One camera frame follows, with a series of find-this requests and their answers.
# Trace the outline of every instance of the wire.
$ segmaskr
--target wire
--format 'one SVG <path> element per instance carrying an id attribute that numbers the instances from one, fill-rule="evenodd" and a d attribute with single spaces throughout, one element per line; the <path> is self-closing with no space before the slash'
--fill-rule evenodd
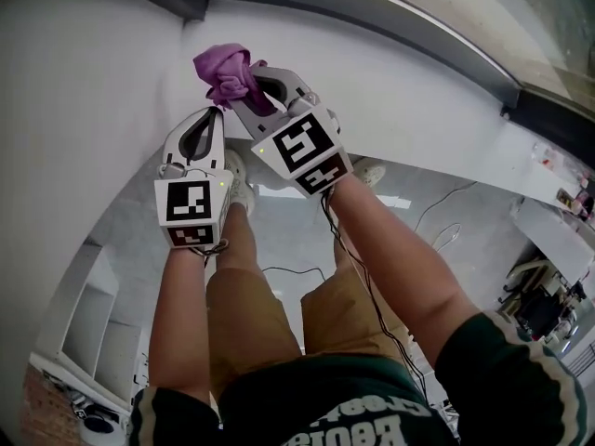
<path id="1" fill-rule="evenodd" d="M 464 187 L 461 187 L 460 189 L 454 189 L 449 191 L 448 193 L 446 193 L 446 195 L 444 195 L 438 202 L 431 204 L 428 208 L 426 208 L 424 210 L 424 212 L 421 214 L 421 216 L 419 217 L 419 220 L 417 221 L 416 227 L 414 229 L 414 232 L 417 233 L 417 229 L 419 228 L 419 225 L 421 225 L 421 220 L 424 219 L 424 216 L 428 213 L 429 210 L 431 210 L 434 206 L 438 206 L 440 203 L 444 202 L 448 197 L 450 197 L 451 195 L 455 194 L 455 193 L 459 193 L 460 191 L 465 191 L 470 189 L 473 185 L 475 185 L 477 182 L 471 182 L 468 185 L 465 185 Z"/>
<path id="2" fill-rule="evenodd" d="M 229 245 L 230 245 L 230 242 L 228 242 L 225 238 L 221 238 L 221 241 L 219 241 L 218 245 L 212 247 L 211 249 L 205 250 L 205 249 L 199 248 L 198 246 L 191 246 L 188 249 L 191 250 L 193 253 L 195 253 L 198 256 L 208 258 L 209 256 L 220 255 L 228 248 Z"/>
<path id="3" fill-rule="evenodd" d="M 403 364 L 405 365 L 405 367 L 408 367 L 408 368 L 406 368 L 406 370 L 409 373 L 409 376 L 411 377 L 412 381 L 414 381 L 414 378 L 411 375 L 411 372 L 413 372 L 413 374 L 416 376 L 417 381 L 418 381 L 419 385 L 421 386 L 421 393 L 424 396 L 424 400 L 426 401 L 427 404 L 429 404 L 428 393 L 426 390 L 426 379 L 424 377 L 424 374 L 417 368 L 417 366 L 414 364 L 414 362 L 409 358 L 408 352 L 405 349 L 404 345 L 401 343 L 401 341 L 387 327 L 387 324 L 385 323 L 384 318 L 382 317 L 382 312 L 380 311 L 380 307 L 378 306 L 378 302 L 376 301 L 374 291 L 372 289 L 372 279 L 370 277 L 370 272 L 368 271 L 368 269 L 365 266 L 365 264 L 363 263 L 363 261 L 361 259 L 359 259 L 357 256 L 355 256 L 347 248 L 347 246 L 345 246 L 345 243 L 343 242 L 343 239 L 341 238 L 341 234 L 338 230 L 338 227 L 335 224 L 335 221 L 333 221 L 333 217 L 330 213 L 330 198 L 331 198 L 331 196 L 332 196 L 332 187 L 330 189 L 327 189 L 323 193 L 323 196 L 321 198 L 321 207 L 323 208 L 324 215 L 326 216 L 326 219 L 328 220 L 328 223 L 330 225 L 331 233 L 333 233 L 333 236 L 339 242 L 339 244 L 341 245 L 341 248 L 343 248 L 343 250 L 349 255 L 351 265 L 355 269 L 357 276 L 360 278 L 360 281 L 362 282 L 362 286 L 365 287 L 367 289 L 368 294 L 370 294 L 370 298 L 372 299 L 372 304 L 374 305 L 374 311 L 376 312 L 376 314 L 378 316 L 378 323 L 380 324 L 380 329 L 382 330 L 382 333 L 384 335 L 386 335 L 388 338 L 390 338 L 397 346 L 397 349 L 399 350 L 399 353 L 401 354 L 401 357 L 403 359 Z M 358 263 L 362 267 L 362 270 L 364 272 L 363 277 L 362 277 L 362 274 L 360 273 L 360 271 L 355 266 L 355 262 Z"/>
<path id="4" fill-rule="evenodd" d="M 326 278 L 323 274 L 323 270 L 320 268 L 312 268 L 312 269 L 306 269 L 305 271 L 294 271 L 292 269 L 288 269 L 288 268 L 280 268 L 278 266 L 270 266 L 268 268 L 265 268 L 262 270 L 262 272 L 268 271 L 269 269 L 278 269 L 280 271 L 287 271 L 287 272 L 293 272 L 294 274 L 306 274 L 307 272 L 313 272 L 313 271 L 318 271 L 320 272 L 321 277 L 323 278 L 323 280 L 326 281 Z"/>
<path id="5" fill-rule="evenodd" d="M 199 172 L 203 172 L 203 173 L 205 174 L 205 177 L 206 177 L 206 176 L 209 176 L 209 175 L 210 175 L 211 177 L 214 177 L 214 176 L 215 176 L 215 174 L 209 174 L 208 172 L 206 172 L 206 171 L 205 171 L 205 170 L 203 170 L 202 168 L 198 168 L 198 167 L 187 168 L 187 169 L 186 169 L 186 171 L 185 171 L 185 173 L 184 173 L 184 176 L 186 176 L 186 174 L 187 174 L 188 172 L 191 172 L 192 170 L 198 170 Z"/>
<path id="6" fill-rule="evenodd" d="M 446 245 L 452 243 L 454 240 L 456 240 L 456 238 L 458 238 L 458 234 L 461 232 L 461 224 L 460 223 L 453 223 L 452 225 L 448 225 L 445 229 L 443 229 L 438 236 L 436 236 L 436 238 L 434 239 L 434 242 L 431 244 L 432 248 L 435 248 L 434 244 L 436 244 L 436 242 L 438 240 L 440 240 L 440 237 L 449 229 L 451 229 L 452 227 L 456 227 L 456 232 L 455 234 L 451 237 L 450 240 L 448 240 L 445 244 L 443 244 L 440 248 L 438 248 L 436 250 L 436 253 L 440 253 L 440 250 L 442 250 Z"/>
<path id="7" fill-rule="evenodd" d="M 424 216 L 428 213 L 429 210 L 431 210 L 432 208 L 434 208 L 435 206 L 438 206 L 440 203 L 444 202 L 448 197 L 450 197 L 451 195 L 453 195 L 454 193 L 459 193 L 461 191 L 466 191 L 468 189 L 470 189 L 473 185 L 475 185 L 477 182 L 471 182 L 467 185 L 465 185 L 464 187 L 461 187 L 460 189 L 454 189 L 449 191 L 448 193 L 446 193 L 446 195 L 444 195 L 438 202 L 431 204 L 428 208 L 426 208 L 424 210 L 424 212 L 421 214 L 421 216 L 419 217 L 419 220 L 417 221 L 416 224 L 416 228 L 414 229 L 414 232 L 417 233 L 417 230 L 419 229 L 419 225 L 421 225 L 421 221 L 424 219 Z M 436 242 L 440 239 L 440 237 L 449 229 L 451 229 L 452 227 L 456 227 L 456 232 L 455 234 L 453 234 L 453 236 L 451 237 L 450 240 L 448 240 L 445 244 L 443 244 L 440 248 L 438 248 L 436 250 L 437 253 L 440 253 L 448 244 L 452 243 L 454 240 L 456 240 L 456 238 L 458 238 L 458 235 L 461 232 L 461 229 L 463 228 L 462 225 L 460 223 L 453 223 L 452 225 L 448 225 L 446 228 L 444 228 L 439 234 L 438 236 L 436 236 L 436 238 L 434 238 L 434 242 L 431 244 L 432 248 L 436 248 L 434 246 L 434 244 L 436 244 Z"/>

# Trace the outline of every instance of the white shoe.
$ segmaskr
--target white shoe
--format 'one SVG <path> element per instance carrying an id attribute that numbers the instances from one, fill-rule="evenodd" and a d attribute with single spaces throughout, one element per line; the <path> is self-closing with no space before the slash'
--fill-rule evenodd
<path id="1" fill-rule="evenodd" d="M 353 174 L 370 188 L 374 187 L 386 173 L 386 164 L 377 159 L 364 157 L 353 164 Z"/>
<path id="2" fill-rule="evenodd" d="M 236 151 L 225 151 L 225 170 L 233 173 L 233 182 L 230 188 L 230 204 L 240 203 L 244 206 L 248 216 L 254 210 L 256 195 L 245 183 L 245 164 Z"/>

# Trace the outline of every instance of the white shelf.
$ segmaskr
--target white shelf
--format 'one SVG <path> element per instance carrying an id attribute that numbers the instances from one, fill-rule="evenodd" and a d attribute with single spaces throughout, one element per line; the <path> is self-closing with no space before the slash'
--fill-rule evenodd
<path id="1" fill-rule="evenodd" d="M 103 249 L 99 252 L 86 278 L 86 282 L 106 294 L 113 295 L 114 297 L 118 294 L 119 283 L 115 274 L 113 274 L 112 267 Z"/>
<path id="2" fill-rule="evenodd" d="M 87 284 L 64 339 L 62 351 L 90 376 L 95 375 L 114 300 L 113 295 Z"/>
<path id="3" fill-rule="evenodd" d="M 60 356 L 76 305 L 100 252 L 99 246 L 81 246 L 47 307 L 35 350 L 51 360 Z"/>
<path id="4" fill-rule="evenodd" d="M 97 382 L 83 372 L 78 366 L 61 354 L 63 359 L 60 365 L 53 361 L 49 361 L 45 357 L 32 352 L 29 358 L 29 363 L 40 372 L 47 372 L 48 374 L 59 378 L 62 382 L 83 395 L 89 397 L 94 402 L 109 408 L 116 413 L 129 415 L 131 405 L 126 404 L 125 401 L 116 397 L 111 391 L 98 385 Z"/>
<path id="5" fill-rule="evenodd" d="M 95 380 L 125 401 L 134 393 L 141 329 L 108 322 L 101 345 Z"/>

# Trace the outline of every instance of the khaki shorts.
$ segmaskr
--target khaki shorts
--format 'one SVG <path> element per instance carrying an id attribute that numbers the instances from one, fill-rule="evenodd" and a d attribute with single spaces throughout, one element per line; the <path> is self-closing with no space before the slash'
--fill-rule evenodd
<path id="1" fill-rule="evenodd" d="M 388 329 L 406 347 L 406 328 L 374 289 Z M 206 304 L 216 400 L 240 375 L 302 356 L 283 304 L 256 274 L 218 271 L 206 287 Z M 370 295 L 354 269 L 335 274 L 304 295 L 301 308 L 306 355 L 378 355 L 403 363 L 394 342 L 382 333 Z"/>

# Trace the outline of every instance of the pink cloth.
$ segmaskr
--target pink cloth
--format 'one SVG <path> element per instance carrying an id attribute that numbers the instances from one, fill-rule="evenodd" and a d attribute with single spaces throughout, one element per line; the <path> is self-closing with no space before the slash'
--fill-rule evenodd
<path id="1" fill-rule="evenodd" d="M 242 45 L 228 43 L 214 45 L 193 60 L 198 77 L 211 85 L 206 97 L 216 105 L 231 109 L 228 101 L 246 98 L 251 109 L 258 115 L 270 115 L 276 111 L 258 86 L 250 71 L 250 52 Z M 266 66 L 262 59 L 254 66 Z"/>

